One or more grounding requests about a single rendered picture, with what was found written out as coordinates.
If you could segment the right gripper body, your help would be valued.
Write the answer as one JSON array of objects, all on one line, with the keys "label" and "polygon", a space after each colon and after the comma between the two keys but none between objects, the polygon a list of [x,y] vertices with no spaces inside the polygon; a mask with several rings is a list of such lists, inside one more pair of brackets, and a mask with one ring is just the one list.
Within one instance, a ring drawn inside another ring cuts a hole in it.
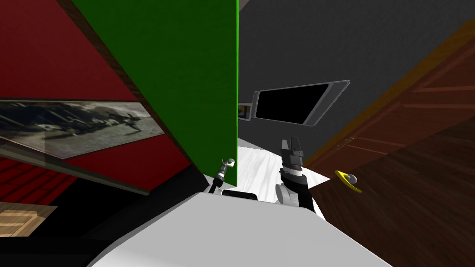
[{"label": "right gripper body", "polygon": [[298,150],[280,150],[282,165],[285,168],[301,171],[303,152]]}]

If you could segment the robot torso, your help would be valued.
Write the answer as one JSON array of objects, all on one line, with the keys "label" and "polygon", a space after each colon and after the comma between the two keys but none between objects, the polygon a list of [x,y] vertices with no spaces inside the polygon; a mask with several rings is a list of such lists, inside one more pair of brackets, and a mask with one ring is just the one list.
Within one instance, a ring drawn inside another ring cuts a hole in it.
[{"label": "robot torso", "polygon": [[196,193],[87,267],[391,267],[306,208]]}]

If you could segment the green door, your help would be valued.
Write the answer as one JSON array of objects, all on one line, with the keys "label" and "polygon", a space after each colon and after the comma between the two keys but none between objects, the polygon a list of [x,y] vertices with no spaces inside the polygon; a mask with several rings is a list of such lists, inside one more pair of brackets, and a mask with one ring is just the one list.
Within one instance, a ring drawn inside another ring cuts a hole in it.
[{"label": "green door", "polygon": [[239,0],[72,0],[201,173],[237,158]]}]

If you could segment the brown panelled wooden door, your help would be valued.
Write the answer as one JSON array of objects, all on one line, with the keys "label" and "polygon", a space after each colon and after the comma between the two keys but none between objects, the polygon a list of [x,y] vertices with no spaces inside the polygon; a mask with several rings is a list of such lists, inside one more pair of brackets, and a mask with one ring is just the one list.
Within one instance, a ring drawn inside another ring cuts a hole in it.
[{"label": "brown panelled wooden door", "polygon": [[475,38],[309,165],[350,172],[475,116]]}]

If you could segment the dark brown wooden door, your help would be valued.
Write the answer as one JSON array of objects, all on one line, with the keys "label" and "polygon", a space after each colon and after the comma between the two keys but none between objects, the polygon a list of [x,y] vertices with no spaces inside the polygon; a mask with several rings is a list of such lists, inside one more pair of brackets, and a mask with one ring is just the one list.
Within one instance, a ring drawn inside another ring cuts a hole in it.
[{"label": "dark brown wooden door", "polygon": [[325,220],[392,267],[475,267],[475,117],[311,189]]}]

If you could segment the light wooden box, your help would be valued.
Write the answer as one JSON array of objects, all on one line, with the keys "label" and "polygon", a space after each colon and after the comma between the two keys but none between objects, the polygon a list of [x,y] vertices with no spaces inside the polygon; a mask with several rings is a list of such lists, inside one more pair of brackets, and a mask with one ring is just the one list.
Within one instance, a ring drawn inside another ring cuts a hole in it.
[{"label": "light wooden box", "polygon": [[27,237],[56,206],[0,202],[0,237]]}]

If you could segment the black wall television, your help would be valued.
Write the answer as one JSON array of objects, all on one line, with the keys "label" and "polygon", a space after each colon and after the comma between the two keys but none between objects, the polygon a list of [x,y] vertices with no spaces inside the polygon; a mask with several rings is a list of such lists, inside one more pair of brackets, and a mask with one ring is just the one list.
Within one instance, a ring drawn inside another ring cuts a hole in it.
[{"label": "black wall television", "polygon": [[350,85],[350,80],[254,92],[251,118],[313,127]]}]

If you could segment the small framed wall picture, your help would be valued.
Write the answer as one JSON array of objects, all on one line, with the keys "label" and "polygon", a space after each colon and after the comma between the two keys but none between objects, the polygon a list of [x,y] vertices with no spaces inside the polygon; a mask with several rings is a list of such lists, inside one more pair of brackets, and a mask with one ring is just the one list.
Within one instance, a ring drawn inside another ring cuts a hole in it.
[{"label": "small framed wall picture", "polygon": [[252,103],[239,103],[237,108],[237,118],[239,120],[251,120]]}]

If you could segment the grey landscape wall picture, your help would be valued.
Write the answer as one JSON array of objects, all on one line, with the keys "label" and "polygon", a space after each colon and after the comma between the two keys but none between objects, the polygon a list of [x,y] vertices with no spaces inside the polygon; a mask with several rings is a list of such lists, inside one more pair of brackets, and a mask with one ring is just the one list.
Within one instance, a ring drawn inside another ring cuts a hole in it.
[{"label": "grey landscape wall picture", "polygon": [[0,141],[59,159],[163,134],[139,102],[0,100]]}]

